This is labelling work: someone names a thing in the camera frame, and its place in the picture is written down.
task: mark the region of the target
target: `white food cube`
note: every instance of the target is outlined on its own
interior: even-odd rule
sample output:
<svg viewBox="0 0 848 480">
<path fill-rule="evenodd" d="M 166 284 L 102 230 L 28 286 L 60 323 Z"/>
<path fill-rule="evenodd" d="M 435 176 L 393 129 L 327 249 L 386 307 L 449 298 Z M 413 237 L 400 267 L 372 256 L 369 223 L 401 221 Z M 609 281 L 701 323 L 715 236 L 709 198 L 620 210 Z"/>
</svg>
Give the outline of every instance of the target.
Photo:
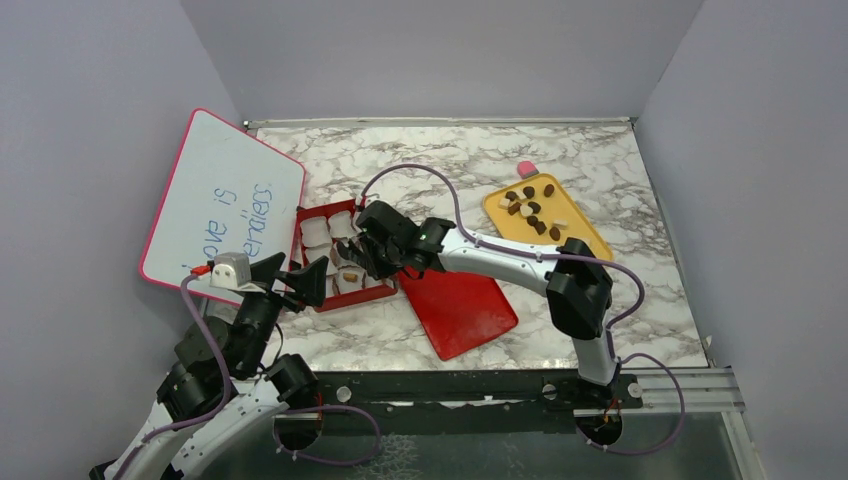
<svg viewBox="0 0 848 480">
<path fill-rule="evenodd" d="M 347 244 L 348 240 L 346 238 L 343 238 L 343 239 L 341 239 L 338 242 L 333 244 L 333 250 L 332 250 L 330 259 L 333 260 L 333 262 L 339 268 L 342 268 L 342 267 L 358 267 L 359 265 L 357 265 L 355 262 L 352 262 L 350 260 L 346 260 L 346 259 L 342 258 L 341 255 L 339 255 L 339 248 L 338 248 L 339 242 Z"/>
<path fill-rule="evenodd" d="M 333 238 L 349 238 L 356 236 L 356 230 L 351 223 L 350 212 L 345 210 L 327 219 L 330 224 L 330 236 Z"/>
<path fill-rule="evenodd" d="M 327 228 L 326 217 L 307 218 L 300 222 L 300 235 L 300 241 L 306 248 L 331 245 L 333 243 L 333 239 L 330 237 L 330 230 Z"/>
<path fill-rule="evenodd" d="M 362 277 L 364 274 L 365 270 L 358 267 L 339 270 L 336 277 L 336 285 L 339 287 L 339 293 L 351 293 L 362 290 Z"/>
<path fill-rule="evenodd" d="M 333 285 L 335 285 L 335 282 L 333 281 L 333 275 L 328 275 L 327 276 L 327 287 L 326 287 L 327 292 L 326 292 L 326 295 L 325 295 L 326 298 L 330 298 L 330 297 L 332 297 L 333 295 L 336 294 L 336 289 Z"/>
<path fill-rule="evenodd" d="M 330 257 L 330 250 L 332 246 L 330 245 L 322 245 L 320 247 L 307 248 L 306 249 L 306 261 L 309 263 L 317 262 L 321 257 L 327 257 L 330 259 L 327 262 L 327 275 L 333 275 L 338 271 L 336 266 L 333 264 L 333 259 Z"/>
<path fill-rule="evenodd" d="M 382 280 L 377 280 L 376 278 L 371 278 L 370 275 L 365 275 L 365 288 L 379 287 L 380 285 L 383 285 Z"/>
</svg>

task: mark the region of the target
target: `red container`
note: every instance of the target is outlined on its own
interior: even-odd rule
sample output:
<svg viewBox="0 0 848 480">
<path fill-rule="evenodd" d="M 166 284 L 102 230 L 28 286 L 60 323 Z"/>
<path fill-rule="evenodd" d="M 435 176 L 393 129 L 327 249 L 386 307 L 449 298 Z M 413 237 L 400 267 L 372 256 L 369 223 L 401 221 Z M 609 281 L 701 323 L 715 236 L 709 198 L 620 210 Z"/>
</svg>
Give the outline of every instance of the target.
<svg viewBox="0 0 848 480">
<path fill-rule="evenodd" d="M 304 265 L 308 265 L 309 262 L 308 260 L 306 260 L 306 247 L 303 246 L 303 241 L 301 239 L 300 222 L 313 217 L 330 218 L 332 215 L 335 215 L 339 212 L 343 212 L 345 210 L 349 211 L 351 217 L 353 217 L 353 214 L 356 212 L 356 202 L 353 199 L 350 199 L 345 200 L 344 202 L 321 205 L 320 207 L 305 208 L 297 212 L 297 221 L 295 223 L 295 238 L 297 238 L 298 243 L 300 243 L 300 253 L 302 255 Z M 371 300 L 376 300 L 378 298 L 388 297 L 389 295 L 396 294 L 397 282 L 395 281 L 395 279 L 390 278 L 386 281 L 391 283 L 391 285 L 378 285 L 376 287 L 363 288 L 362 290 L 359 290 L 357 292 L 344 293 L 334 295 L 332 297 L 327 297 L 327 299 L 324 301 L 324 306 L 316 308 L 315 311 L 326 312 L 328 310 L 348 307 L 350 305 L 356 305 L 357 303 L 369 302 Z"/>
</svg>

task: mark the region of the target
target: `white marble surface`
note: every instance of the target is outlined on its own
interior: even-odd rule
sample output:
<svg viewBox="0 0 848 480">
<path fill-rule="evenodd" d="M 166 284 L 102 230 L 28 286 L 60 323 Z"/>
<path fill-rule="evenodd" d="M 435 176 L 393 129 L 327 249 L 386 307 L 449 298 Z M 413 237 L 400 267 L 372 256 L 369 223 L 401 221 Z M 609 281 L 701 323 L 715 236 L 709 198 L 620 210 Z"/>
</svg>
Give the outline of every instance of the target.
<svg viewBox="0 0 848 480">
<path fill-rule="evenodd" d="M 276 128 L 260 129 L 257 138 L 305 165 L 304 207 L 353 198 L 382 168 L 415 162 L 452 179 L 466 226 L 493 235 L 497 231 L 482 209 L 483 197 L 516 182 L 519 161 L 532 161 L 539 171 L 560 180 L 616 260 L 646 284 L 645 304 L 613 330 L 617 352 L 646 352 L 673 366 L 706 365 L 629 126 Z M 454 215 L 445 186 L 425 172 L 394 172 L 372 193 L 416 221 Z M 635 300 L 636 288 L 624 275 L 610 273 L 615 281 L 612 310 L 620 311 Z M 302 354 L 314 370 L 575 367 L 571 341 L 551 324 L 545 299 L 514 285 L 500 285 L 518 314 L 518 326 L 447 362 L 436 356 L 402 291 L 323 314 L 308 309 L 282 316 L 283 351 Z M 232 318 L 234 310 L 218 304 L 211 313 Z M 275 334 L 266 364 L 278 342 Z"/>
</svg>

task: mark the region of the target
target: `white wall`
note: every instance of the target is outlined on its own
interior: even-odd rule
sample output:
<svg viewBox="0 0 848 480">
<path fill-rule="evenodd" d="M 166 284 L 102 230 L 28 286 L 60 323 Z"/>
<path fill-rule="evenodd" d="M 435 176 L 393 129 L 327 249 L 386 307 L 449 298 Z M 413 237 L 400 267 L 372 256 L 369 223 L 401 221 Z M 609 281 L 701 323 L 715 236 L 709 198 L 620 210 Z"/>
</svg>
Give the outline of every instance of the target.
<svg viewBox="0 0 848 480">
<path fill-rule="evenodd" d="M 239 117 L 175 0 L 0 10 L 0 478 L 87 478 L 191 323 L 136 271 L 185 122 Z"/>
<path fill-rule="evenodd" d="M 848 461 L 848 2 L 705 0 L 636 125 L 772 479 Z"/>
<path fill-rule="evenodd" d="M 251 120 L 635 116 L 701 0 L 182 0 Z"/>
</svg>

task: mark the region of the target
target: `yellow plate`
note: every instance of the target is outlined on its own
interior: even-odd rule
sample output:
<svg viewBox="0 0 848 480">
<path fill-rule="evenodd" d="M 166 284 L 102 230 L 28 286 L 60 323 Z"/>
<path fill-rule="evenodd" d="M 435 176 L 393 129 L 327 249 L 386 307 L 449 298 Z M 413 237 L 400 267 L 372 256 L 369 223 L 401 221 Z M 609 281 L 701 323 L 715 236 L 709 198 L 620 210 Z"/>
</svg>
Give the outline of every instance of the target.
<svg viewBox="0 0 848 480">
<path fill-rule="evenodd" d="M 550 197 L 546 197 L 542 193 L 547 185 L 554 186 L 554 193 Z M 501 208 L 498 205 L 501 199 L 505 198 L 506 192 L 512 190 L 515 193 L 519 193 L 526 186 L 531 186 L 536 190 L 536 194 L 530 200 L 542 207 L 536 217 L 545 222 L 548 231 L 550 231 L 550 227 L 555 220 L 565 220 L 568 222 L 568 226 L 565 229 L 560 229 L 562 236 L 559 241 L 551 238 L 548 231 L 539 235 L 536 233 L 536 229 L 527 224 L 527 220 L 521 216 L 521 213 L 510 215 L 505 208 Z M 527 203 L 530 200 L 519 201 L 521 203 Z M 483 199 L 483 209 L 489 214 L 489 218 L 492 219 L 501 236 L 507 240 L 541 245 L 563 245 L 569 237 L 577 237 L 584 242 L 588 240 L 586 243 L 596 257 L 604 260 L 612 260 L 612 250 L 607 245 L 607 242 L 601 238 L 595 227 L 589 223 L 589 220 L 583 215 L 583 212 L 580 211 L 574 200 L 565 193 L 565 189 L 562 188 L 559 181 L 547 173 L 533 175 L 516 184 L 490 193 Z"/>
</svg>

